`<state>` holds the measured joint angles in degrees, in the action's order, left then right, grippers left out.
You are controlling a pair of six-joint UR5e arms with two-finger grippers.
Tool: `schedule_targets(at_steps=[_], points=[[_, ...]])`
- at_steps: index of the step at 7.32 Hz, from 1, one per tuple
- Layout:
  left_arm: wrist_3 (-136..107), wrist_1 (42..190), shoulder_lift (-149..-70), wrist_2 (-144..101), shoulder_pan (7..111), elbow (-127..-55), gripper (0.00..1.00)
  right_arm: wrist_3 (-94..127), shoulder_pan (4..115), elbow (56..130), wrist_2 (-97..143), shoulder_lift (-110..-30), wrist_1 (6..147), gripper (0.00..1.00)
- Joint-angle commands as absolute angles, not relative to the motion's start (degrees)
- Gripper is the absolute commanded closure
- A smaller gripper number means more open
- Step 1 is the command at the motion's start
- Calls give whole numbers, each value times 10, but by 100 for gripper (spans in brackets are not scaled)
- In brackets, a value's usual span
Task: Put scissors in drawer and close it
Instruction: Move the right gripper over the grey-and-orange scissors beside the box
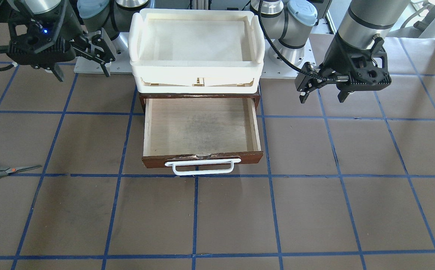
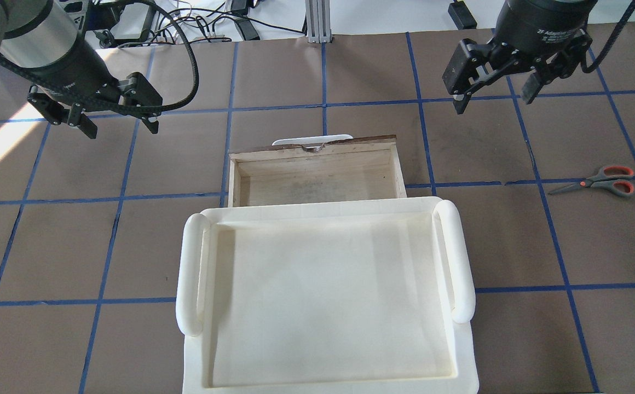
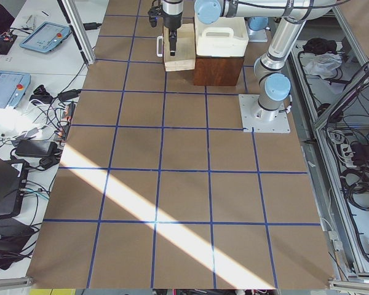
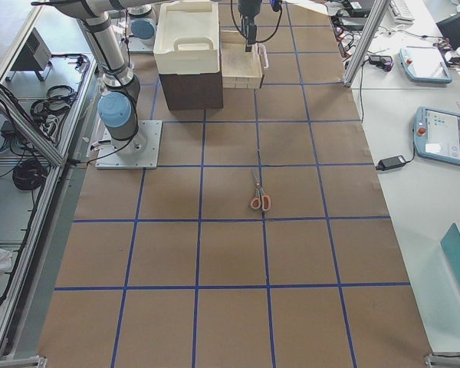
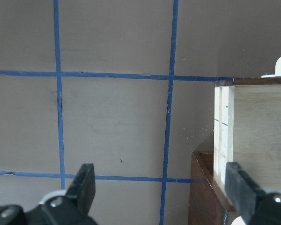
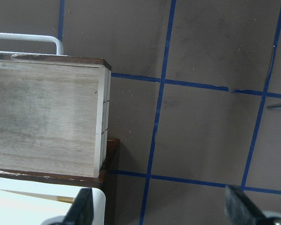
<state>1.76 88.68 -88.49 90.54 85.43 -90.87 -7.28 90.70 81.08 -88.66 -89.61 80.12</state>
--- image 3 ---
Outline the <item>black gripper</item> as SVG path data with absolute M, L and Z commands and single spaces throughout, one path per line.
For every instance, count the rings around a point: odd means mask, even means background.
M 169 29 L 170 56 L 177 51 L 177 29 L 182 24 L 183 0 L 162 0 L 164 26 Z

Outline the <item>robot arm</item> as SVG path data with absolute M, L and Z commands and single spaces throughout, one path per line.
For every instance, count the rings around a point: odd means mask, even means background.
M 198 19 L 212 24 L 221 17 L 279 17 L 280 23 L 268 50 L 256 61 L 254 72 L 261 94 L 253 103 L 252 117 L 274 120 L 290 91 L 288 78 L 280 73 L 307 20 L 325 15 L 337 1 L 196 1 Z

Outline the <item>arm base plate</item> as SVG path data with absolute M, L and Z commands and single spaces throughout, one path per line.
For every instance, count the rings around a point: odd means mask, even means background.
M 267 111 L 258 104 L 258 98 L 257 94 L 239 95 L 243 131 L 247 133 L 290 133 L 284 103 L 281 102 L 277 110 Z

